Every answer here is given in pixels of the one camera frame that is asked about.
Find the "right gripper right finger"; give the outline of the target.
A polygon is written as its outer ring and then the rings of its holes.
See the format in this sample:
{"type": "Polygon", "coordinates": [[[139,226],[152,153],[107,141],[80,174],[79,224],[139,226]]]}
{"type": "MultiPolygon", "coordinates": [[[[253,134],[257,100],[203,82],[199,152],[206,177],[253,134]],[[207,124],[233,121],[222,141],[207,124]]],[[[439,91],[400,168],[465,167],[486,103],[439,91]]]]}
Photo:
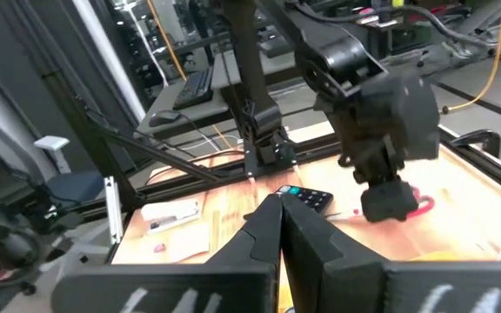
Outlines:
{"type": "Polygon", "coordinates": [[[501,263],[390,261],[294,196],[280,200],[297,313],[501,313],[501,263]]]}

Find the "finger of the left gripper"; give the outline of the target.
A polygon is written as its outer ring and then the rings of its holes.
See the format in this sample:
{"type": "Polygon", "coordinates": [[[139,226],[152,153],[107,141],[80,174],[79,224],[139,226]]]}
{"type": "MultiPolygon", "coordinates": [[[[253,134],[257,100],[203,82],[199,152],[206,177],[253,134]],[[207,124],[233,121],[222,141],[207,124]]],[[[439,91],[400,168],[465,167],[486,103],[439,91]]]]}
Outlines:
{"type": "Polygon", "coordinates": [[[391,184],[393,192],[392,216],[398,221],[405,221],[407,216],[418,209],[413,188],[403,181],[396,181],[391,184]]]}
{"type": "Polygon", "coordinates": [[[362,211],[368,222],[382,222],[390,217],[386,200],[386,183],[372,185],[362,193],[362,211]]]}

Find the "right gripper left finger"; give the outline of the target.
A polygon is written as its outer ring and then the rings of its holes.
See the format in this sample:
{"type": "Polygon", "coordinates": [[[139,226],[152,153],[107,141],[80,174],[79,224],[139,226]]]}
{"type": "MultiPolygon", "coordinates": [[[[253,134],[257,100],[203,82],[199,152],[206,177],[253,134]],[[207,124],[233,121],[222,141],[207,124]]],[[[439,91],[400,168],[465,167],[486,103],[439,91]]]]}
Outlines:
{"type": "Polygon", "coordinates": [[[277,313],[283,205],[267,196],[205,263],[100,265],[64,276],[52,313],[277,313]]]}

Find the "scissors with plastic handles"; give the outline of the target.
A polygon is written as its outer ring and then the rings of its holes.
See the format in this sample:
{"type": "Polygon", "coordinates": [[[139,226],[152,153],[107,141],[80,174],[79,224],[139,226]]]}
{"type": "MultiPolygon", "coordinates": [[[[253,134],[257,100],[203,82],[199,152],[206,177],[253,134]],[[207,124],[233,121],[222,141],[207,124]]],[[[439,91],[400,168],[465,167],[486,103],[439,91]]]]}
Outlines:
{"type": "MultiPolygon", "coordinates": [[[[419,188],[417,188],[417,187],[412,186],[411,189],[412,189],[414,197],[416,198],[416,200],[418,202],[418,207],[415,211],[410,212],[407,215],[408,217],[423,215],[424,213],[427,213],[428,211],[430,211],[434,208],[436,202],[435,202],[433,197],[428,196],[428,195],[422,195],[419,188]]],[[[349,211],[349,212],[324,215],[324,217],[326,217],[328,220],[331,220],[331,221],[337,221],[337,220],[354,219],[355,217],[362,216],[362,215],[363,215],[363,211],[361,211],[360,209],[354,209],[354,210],[349,211]]]]}

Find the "black desk calculator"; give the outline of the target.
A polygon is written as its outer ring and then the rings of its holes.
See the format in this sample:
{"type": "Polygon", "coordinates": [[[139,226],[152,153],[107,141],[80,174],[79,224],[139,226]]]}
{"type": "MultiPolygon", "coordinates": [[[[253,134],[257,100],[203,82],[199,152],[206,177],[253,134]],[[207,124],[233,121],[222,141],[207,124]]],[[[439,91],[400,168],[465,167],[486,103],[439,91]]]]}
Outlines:
{"type": "Polygon", "coordinates": [[[334,196],[331,193],[312,190],[294,185],[283,185],[276,190],[276,194],[289,194],[299,199],[301,203],[315,210],[318,214],[323,215],[330,207],[334,196]]]}

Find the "yellow transparent pencil case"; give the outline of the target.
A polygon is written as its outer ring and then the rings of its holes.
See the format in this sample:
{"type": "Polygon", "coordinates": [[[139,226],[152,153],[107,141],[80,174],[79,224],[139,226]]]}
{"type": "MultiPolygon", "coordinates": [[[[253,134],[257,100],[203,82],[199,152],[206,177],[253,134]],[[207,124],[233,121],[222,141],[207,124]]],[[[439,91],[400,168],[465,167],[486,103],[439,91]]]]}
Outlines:
{"type": "Polygon", "coordinates": [[[498,254],[489,251],[456,252],[450,250],[437,250],[415,256],[410,262],[455,262],[455,261],[497,261],[498,254]]]}

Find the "black table clamp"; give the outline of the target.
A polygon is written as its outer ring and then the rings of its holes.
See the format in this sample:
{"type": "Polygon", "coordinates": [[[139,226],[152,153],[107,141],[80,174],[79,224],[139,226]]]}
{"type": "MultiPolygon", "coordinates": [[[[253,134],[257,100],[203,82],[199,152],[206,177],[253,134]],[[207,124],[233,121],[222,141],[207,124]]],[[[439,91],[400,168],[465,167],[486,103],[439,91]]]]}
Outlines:
{"type": "Polygon", "coordinates": [[[500,158],[501,156],[501,136],[494,130],[474,130],[451,140],[453,147],[468,146],[471,144],[480,144],[482,151],[495,158],[500,158]]]}

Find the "white stapler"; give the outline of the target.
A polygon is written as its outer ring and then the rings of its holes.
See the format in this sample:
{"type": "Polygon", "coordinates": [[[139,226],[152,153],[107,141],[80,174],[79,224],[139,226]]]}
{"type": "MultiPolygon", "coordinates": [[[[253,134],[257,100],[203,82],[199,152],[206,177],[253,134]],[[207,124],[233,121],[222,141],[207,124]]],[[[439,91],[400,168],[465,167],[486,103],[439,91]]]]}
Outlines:
{"type": "Polygon", "coordinates": [[[175,228],[199,219],[202,215],[196,199],[184,199],[167,203],[148,203],[140,210],[141,217],[149,223],[147,234],[175,228]]]}

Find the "black computer mouse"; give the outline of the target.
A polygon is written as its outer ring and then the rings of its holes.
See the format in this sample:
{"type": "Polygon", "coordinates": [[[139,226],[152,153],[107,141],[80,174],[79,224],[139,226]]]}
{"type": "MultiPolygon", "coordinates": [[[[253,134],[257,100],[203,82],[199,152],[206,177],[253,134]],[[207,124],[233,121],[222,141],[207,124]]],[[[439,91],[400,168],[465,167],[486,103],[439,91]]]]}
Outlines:
{"type": "Polygon", "coordinates": [[[149,119],[150,127],[157,127],[163,124],[174,123],[181,116],[181,113],[176,110],[160,110],[154,113],[149,119]]]}

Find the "black keyboard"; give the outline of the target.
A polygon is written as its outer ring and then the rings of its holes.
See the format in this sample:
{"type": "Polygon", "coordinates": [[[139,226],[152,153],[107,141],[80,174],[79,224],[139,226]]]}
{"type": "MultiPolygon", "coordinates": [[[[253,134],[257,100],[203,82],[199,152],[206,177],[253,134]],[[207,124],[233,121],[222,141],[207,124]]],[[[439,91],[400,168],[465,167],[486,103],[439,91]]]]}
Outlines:
{"type": "Polygon", "coordinates": [[[178,93],[173,109],[182,110],[210,101],[213,95],[210,88],[212,75],[212,68],[191,73],[178,93]]]}

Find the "office chair blue seat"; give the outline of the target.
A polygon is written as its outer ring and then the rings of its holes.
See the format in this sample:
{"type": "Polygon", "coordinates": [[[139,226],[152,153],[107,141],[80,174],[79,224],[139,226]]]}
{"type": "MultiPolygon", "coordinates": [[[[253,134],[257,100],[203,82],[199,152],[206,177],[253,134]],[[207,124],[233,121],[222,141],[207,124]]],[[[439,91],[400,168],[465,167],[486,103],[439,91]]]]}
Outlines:
{"type": "Polygon", "coordinates": [[[45,183],[52,197],[63,206],[82,204],[93,200],[104,188],[104,178],[98,171],[73,172],[63,154],[70,143],[65,137],[45,136],[34,145],[48,151],[57,165],[58,175],[45,183]]]}

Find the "black aluminium table frame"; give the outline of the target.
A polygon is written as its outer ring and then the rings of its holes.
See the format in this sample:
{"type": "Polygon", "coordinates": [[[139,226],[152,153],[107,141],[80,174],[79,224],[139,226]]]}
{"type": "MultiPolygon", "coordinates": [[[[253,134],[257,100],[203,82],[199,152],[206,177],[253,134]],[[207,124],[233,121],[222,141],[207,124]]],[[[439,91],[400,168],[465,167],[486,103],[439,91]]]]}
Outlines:
{"type": "MultiPolygon", "coordinates": [[[[140,210],[148,203],[197,199],[202,211],[199,223],[209,225],[216,248],[235,234],[244,214],[283,184],[330,192],[334,198],[326,215],[362,210],[366,185],[355,181],[352,165],[342,160],[340,142],[327,117],[299,130],[284,128],[291,154],[279,166],[257,166],[245,140],[243,148],[187,161],[97,124],[85,111],[77,94],[82,82],[48,23],[39,21],[37,27],[42,42],[37,59],[46,88],[97,169],[103,176],[113,176],[118,185],[124,237],[112,254],[114,263],[166,263],[153,249],[173,230],[145,233],[147,223],[140,210]]],[[[485,250],[501,259],[501,185],[448,148],[439,126],[438,134],[438,158],[409,161],[399,171],[411,187],[434,198],[432,210],[405,221],[372,223],[364,215],[328,221],[394,260],[437,250],[485,250]]]]}

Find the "silver frame bracket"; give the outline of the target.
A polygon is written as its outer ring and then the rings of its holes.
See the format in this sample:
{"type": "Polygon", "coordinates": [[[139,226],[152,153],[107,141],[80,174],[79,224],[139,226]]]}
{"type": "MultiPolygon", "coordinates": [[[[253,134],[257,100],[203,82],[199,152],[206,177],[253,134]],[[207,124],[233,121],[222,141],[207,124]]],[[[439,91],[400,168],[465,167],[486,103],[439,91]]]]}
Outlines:
{"type": "Polygon", "coordinates": [[[124,235],[124,227],[118,185],[113,176],[104,178],[104,189],[110,240],[112,244],[120,244],[124,235]]]}

